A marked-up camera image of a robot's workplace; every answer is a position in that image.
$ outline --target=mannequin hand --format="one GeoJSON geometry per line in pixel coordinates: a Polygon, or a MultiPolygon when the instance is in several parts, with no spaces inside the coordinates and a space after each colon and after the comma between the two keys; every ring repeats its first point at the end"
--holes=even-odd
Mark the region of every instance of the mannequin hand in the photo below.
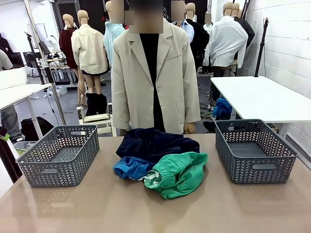
{"type": "Polygon", "coordinates": [[[184,124],[184,133],[185,134],[194,134],[195,133],[195,124],[194,123],[185,123],[184,124]]]}
{"type": "Polygon", "coordinates": [[[129,129],[120,129],[120,136],[123,137],[129,129]]]}

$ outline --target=light blue shirt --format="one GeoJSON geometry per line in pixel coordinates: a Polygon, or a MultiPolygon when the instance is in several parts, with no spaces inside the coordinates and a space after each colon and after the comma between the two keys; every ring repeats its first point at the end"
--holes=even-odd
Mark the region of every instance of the light blue shirt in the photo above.
{"type": "Polygon", "coordinates": [[[190,24],[188,24],[188,22],[185,20],[181,22],[180,27],[186,31],[186,33],[188,35],[189,42],[191,43],[193,40],[193,37],[194,37],[193,27],[190,24]]]}
{"type": "Polygon", "coordinates": [[[114,24],[111,21],[105,23],[106,31],[104,35],[104,46],[107,50],[108,60],[112,67],[113,61],[113,41],[121,35],[125,29],[122,24],[114,24]]]}

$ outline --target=blazer pocket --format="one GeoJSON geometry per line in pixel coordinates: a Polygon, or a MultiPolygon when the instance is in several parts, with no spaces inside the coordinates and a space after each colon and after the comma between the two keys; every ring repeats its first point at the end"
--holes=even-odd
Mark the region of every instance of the blazer pocket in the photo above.
{"type": "Polygon", "coordinates": [[[172,56],[167,56],[167,58],[165,59],[165,61],[180,57],[181,55],[172,55],[172,56]]]}
{"type": "Polygon", "coordinates": [[[185,123],[185,99],[180,97],[176,100],[177,113],[179,118],[179,123],[185,123]]]}
{"type": "Polygon", "coordinates": [[[128,109],[130,111],[130,120],[132,127],[138,128],[138,110],[135,103],[128,103],[128,109]]]}

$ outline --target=beige blazer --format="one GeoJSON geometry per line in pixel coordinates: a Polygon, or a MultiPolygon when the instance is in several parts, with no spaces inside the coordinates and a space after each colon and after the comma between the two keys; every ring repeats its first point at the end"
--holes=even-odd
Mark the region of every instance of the beige blazer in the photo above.
{"type": "Polygon", "coordinates": [[[107,71],[108,62],[104,51],[104,35],[83,24],[71,37],[72,51],[76,64],[89,74],[107,71]]]}
{"type": "MultiPolygon", "coordinates": [[[[113,125],[154,126],[154,87],[139,34],[126,30],[114,41],[113,125]]],[[[157,52],[156,90],[167,133],[183,133],[184,123],[201,120],[194,58],[186,32],[163,21],[157,52]]]]}

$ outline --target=gray plastic basket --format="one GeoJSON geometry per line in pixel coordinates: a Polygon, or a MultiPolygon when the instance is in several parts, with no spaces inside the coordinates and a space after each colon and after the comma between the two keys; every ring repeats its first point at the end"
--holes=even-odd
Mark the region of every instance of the gray plastic basket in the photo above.
{"type": "Polygon", "coordinates": [[[58,126],[16,162],[31,187],[81,183],[99,151],[96,125],[58,126]]]}
{"type": "Polygon", "coordinates": [[[286,183],[297,153],[262,120],[216,121],[216,149],[236,184],[286,183]]]}

